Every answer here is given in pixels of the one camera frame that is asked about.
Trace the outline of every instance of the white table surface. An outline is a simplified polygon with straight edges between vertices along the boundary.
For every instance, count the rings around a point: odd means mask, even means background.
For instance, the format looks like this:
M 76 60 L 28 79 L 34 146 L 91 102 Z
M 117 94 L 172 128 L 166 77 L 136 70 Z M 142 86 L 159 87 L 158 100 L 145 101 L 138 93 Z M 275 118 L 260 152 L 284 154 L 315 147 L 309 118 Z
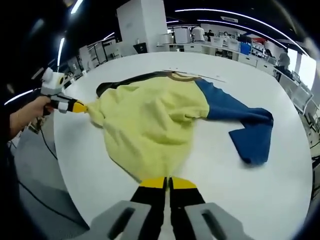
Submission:
M 81 77 L 65 91 L 84 101 L 96 99 L 103 82 L 141 74 L 177 70 L 200 74 L 251 108 L 274 117 L 268 161 L 243 164 L 228 132 L 239 122 L 198 119 L 190 156 L 175 176 L 195 183 L 204 200 L 214 202 L 243 223 L 256 240 L 291 238 L 306 217 L 312 191 L 312 161 L 302 122 L 276 79 L 250 65 L 192 52 L 139 54 L 109 61 Z M 91 221 L 120 200 L 130 200 L 138 187 L 108 156 L 103 130 L 88 114 L 54 113 L 54 139 L 65 185 L 83 219 Z M 159 239 L 173 239 L 170 212 Z

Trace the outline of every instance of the laboratory room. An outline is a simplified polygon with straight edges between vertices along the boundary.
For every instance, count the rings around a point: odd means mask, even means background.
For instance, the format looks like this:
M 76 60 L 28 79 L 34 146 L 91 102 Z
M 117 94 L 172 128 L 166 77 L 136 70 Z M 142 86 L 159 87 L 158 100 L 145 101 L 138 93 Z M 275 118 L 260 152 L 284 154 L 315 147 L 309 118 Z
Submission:
M 312 3 L 7 2 L 2 234 L 320 239 Z

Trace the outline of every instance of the window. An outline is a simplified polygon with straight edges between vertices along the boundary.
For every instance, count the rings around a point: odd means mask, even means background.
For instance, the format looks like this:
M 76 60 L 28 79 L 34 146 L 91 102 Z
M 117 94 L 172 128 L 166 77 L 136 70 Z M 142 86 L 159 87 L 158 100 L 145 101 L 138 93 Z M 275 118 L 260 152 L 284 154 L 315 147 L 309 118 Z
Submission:
M 300 80 L 309 88 L 312 88 L 316 75 L 317 62 L 313 58 L 302 55 L 299 70 Z
M 295 50 L 292 50 L 288 48 L 288 56 L 290 58 L 290 65 L 289 65 L 289 70 L 290 71 L 295 71 L 296 69 L 296 64 L 297 64 L 297 57 L 298 57 L 298 52 Z

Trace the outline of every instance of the ceiling light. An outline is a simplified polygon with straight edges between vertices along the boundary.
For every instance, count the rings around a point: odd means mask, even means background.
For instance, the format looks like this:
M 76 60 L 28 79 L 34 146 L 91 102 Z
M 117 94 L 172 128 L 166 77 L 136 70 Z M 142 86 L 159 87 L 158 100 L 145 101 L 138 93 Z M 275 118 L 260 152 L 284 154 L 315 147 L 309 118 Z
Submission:
M 109 34 L 108 36 L 106 36 L 103 40 L 106 40 L 107 38 L 111 37 L 113 34 L 115 34 L 114 32 Z
M 265 23 L 263 21 L 255 19 L 255 18 L 253 18 L 251 16 L 243 15 L 243 14 L 232 12 L 232 11 L 225 11 L 225 10 L 219 10 L 219 9 L 207 9 L 207 8 L 181 9 L 181 10 L 176 10 L 175 12 L 177 13 L 177 12 L 188 12 L 188 11 L 212 11 L 212 12 L 219 12 L 219 13 L 225 13 L 225 14 L 234 14 L 234 15 L 241 16 L 241 17 L 244 17 L 244 18 L 247 18 L 247 19 L 251 19 L 251 20 L 256 21 L 258 23 L 261 23 L 261 24 L 263 24 L 263 25 L 275 30 L 279 34 L 283 35 L 284 37 L 289 39 L 294 45 L 296 45 L 299 49 L 301 49 L 307 56 L 309 56 L 309 54 L 298 43 L 296 43 L 293 39 L 291 39 L 289 36 L 284 34 L 282 31 L 276 29 L 275 27 L 273 27 L 273 26 L 271 26 L 271 25 L 269 25 L 269 24 L 267 24 L 267 23 Z
M 75 14 L 84 0 L 78 0 L 71 10 L 71 14 Z
M 225 22 L 225 21 L 215 21 L 215 20 L 204 20 L 204 19 L 198 19 L 199 22 L 211 22 L 211 23 L 220 23 L 220 24 L 229 24 L 229 25 L 233 25 L 233 26 L 237 26 L 237 27 L 240 27 L 240 28 L 243 28 L 243 29 L 247 29 L 247 30 L 250 30 L 252 32 L 255 32 L 257 34 L 260 34 L 268 39 L 271 39 L 272 41 L 276 42 L 277 44 L 281 45 L 282 47 L 284 47 L 285 49 L 287 49 L 287 47 L 285 45 L 283 45 L 281 42 L 259 32 L 259 31 L 256 31 L 256 30 L 253 30 L 251 28 L 248 28 L 246 26 L 241 26 L 241 25 L 238 25 L 238 24 L 234 24 L 234 23 L 230 23 L 230 22 Z
M 173 24 L 173 23 L 178 23 L 179 21 L 178 20 L 176 20 L 176 21 L 167 21 L 166 23 L 167 24 Z
M 61 38 L 59 52 L 58 52 L 58 62 L 56 64 L 58 67 L 60 65 L 61 51 L 62 51 L 62 47 L 64 45 L 64 42 L 65 42 L 65 38 L 63 37 L 63 38 Z
M 11 98 L 11 99 L 10 99 L 10 100 L 8 100 L 7 102 L 5 102 L 5 103 L 4 103 L 4 105 L 7 105 L 8 103 L 10 103 L 10 102 L 12 102 L 12 101 L 14 101 L 14 100 L 16 100 L 16 99 L 18 99 L 18 98 L 20 98 L 20 97 L 22 97 L 22 96 L 24 96 L 24 95 L 26 95 L 26 94 L 31 93 L 31 92 L 33 92 L 34 90 L 35 90 L 35 89 L 32 89 L 32 90 L 26 91 L 26 92 L 24 92 L 24 93 L 21 93 L 21 94 L 19 94 L 19 95 L 15 96 L 15 97 Z

